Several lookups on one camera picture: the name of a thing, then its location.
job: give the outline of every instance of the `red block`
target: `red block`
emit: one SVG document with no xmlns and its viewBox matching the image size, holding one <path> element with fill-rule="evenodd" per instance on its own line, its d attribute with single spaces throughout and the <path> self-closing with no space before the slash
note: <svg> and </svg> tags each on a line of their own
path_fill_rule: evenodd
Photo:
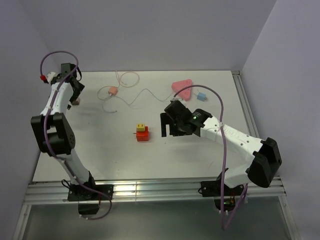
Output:
<svg viewBox="0 0 320 240">
<path fill-rule="evenodd" d="M 145 131 L 136 132 L 136 140 L 138 142 L 149 141 L 149 131 L 147 126 L 145 126 Z"/>
</svg>

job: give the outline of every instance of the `blue block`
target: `blue block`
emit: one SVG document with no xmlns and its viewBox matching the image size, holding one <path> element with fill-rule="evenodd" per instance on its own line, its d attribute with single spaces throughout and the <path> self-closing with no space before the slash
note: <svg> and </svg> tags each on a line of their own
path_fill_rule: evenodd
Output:
<svg viewBox="0 0 320 240">
<path fill-rule="evenodd" d="M 196 96 L 196 99 L 204 102 L 206 100 L 206 95 L 202 92 L 199 92 L 198 95 Z"/>
</svg>

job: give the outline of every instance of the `metal frame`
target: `metal frame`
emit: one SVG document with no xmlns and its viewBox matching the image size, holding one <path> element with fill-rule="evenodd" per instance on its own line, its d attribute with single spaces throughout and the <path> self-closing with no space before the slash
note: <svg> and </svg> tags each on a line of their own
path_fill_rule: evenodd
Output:
<svg viewBox="0 0 320 240">
<path fill-rule="evenodd" d="M 259 133 L 241 81 L 240 72 L 232 72 L 232 76 L 241 102 L 249 133 L 253 137 L 259 137 Z M 113 202 L 182 201 L 208 199 L 203 198 L 202 195 L 198 193 L 200 182 L 214 179 L 214 177 L 150 180 L 135 179 L 126 181 L 97 181 L 96 184 L 114 185 L 112 199 Z M 13 239 L 23 239 L 32 205 L 78 204 L 78 202 L 68 202 L 67 197 L 68 189 L 63 187 L 60 182 L 37 182 L 30 184 L 25 194 Z M 269 188 L 260 188 L 253 183 L 249 184 L 247 197 L 279 197 L 290 238 L 292 240 L 301 239 L 293 215 L 288 206 L 286 191 L 280 176 L 276 176 L 273 179 Z"/>
</svg>

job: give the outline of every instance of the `table surface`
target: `table surface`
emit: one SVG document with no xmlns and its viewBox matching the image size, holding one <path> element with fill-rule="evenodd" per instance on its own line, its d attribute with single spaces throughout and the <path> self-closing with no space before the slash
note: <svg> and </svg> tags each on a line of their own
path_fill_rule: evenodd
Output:
<svg viewBox="0 0 320 240">
<path fill-rule="evenodd" d="M 223 122 L 248 134 L 248 128 L 236 86 L 230 71 L 141 71 L 138 85 L 120 87 L 118 97 L 131 102 L 142 89 L 149 89 L 159 99 L 172 93 L 171 84 L 192 79 L 193 84 L 213 88 L 224 104 Z M 161 137 L 160 113 L 170 103 L 155 99 L 144 91 L 131 105 L 118 98 L 105 102 L 97 98 L 97 91 L 106 85 L 117 86 L 115 72 L 84 72 L 85 85 L 80 105 L 66 114 L 76 138 L 75 150 L 83 165 L 96 180 L 167 179 L 217 177 L 222 169 L 223 147 L 195 135 Z M 133 84 L 137 76 L 128 73 L 122 81 Z M 207 94 L 208 101 L 197 100 L 195 95 Z M 106 97 L 108 87 L 100 97 Z M 201 108 L 219 117 L 221 106 L 217 97 L 206 89 L 193 88 L 191 100 L 184 104 L 193 112 Z M 150 140 L 137 142 L 136 124 L 149 128 Z M 227 151 L 227 167 L 243 164 L 236 153 Z M 41 153 L 34 182 L 53 182 L 68 179 L 62 166 L 52 157 Z"/>
</svg>

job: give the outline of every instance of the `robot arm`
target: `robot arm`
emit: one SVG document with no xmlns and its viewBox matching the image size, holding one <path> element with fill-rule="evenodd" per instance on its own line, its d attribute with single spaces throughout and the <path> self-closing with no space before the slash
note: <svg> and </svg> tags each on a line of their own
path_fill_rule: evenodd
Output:
<svg viewBox="0 0 320 240">
<path fill-rule="evenodd" d="M 48 83 L 51 84 L 50 97 L 41 114 L 39 116 L 32 117 L 31 126 L 39 149 L 41 152 L 47 153 L 51 156 L 44 138 L 44 118 L 50 108 L 50 103 L 53 99 L 54 93 L 57 92 L 47 123 L 47 130 L 49 131 L 48 139 L 57 157 L 65 159 L 58 159 L 58 161 L 70 177 L 71 184 L 78 185 L 79 183 L 73 178 L 71 172 L 63 161 L 67 161 L 69 168 L 81 183 L 85 184 L 90 182 L 90 178 L 92 177 L 90 172 L 81 163 L 76 150 L 74 149 L 76 145 L 75 135 L 65 117 L 65 114 L 67 109 L 71 107 L 70 102 L 77 99 L 85 86 L 77 81 L 77 74 L 75 74 L 61 85 L 59 91 L 57 90 L 57 87 L 60 81 L 64 78 L 64 75 L 72 71 L 74 67 L 74 64 L 64 63 L 61 65 L 61 74 L 56 74 L 54 72 L 49 73 L 47 80 Z"/>
<path fill-rule="evenodd" d="M 166 125 L 170 135 L 185 136 L 195 134 L 222 144 L 223 138 L 220 122 L 210 113 L 196 109 L 189 111 L 180 101 L 172 101 L 161 113 L 162 137 L 166 137 Z M 254 183 L 268 188 L 282 160 L 277 142 L 271 138 L 266 141 L 246 135 L 228 125 L 223 126 L 227 146 L 238 153 L 245 164 L 237 168 L 229 168 L 224 175 L 224 184 L 233 189 L 239 185 Z"/>
</svg>

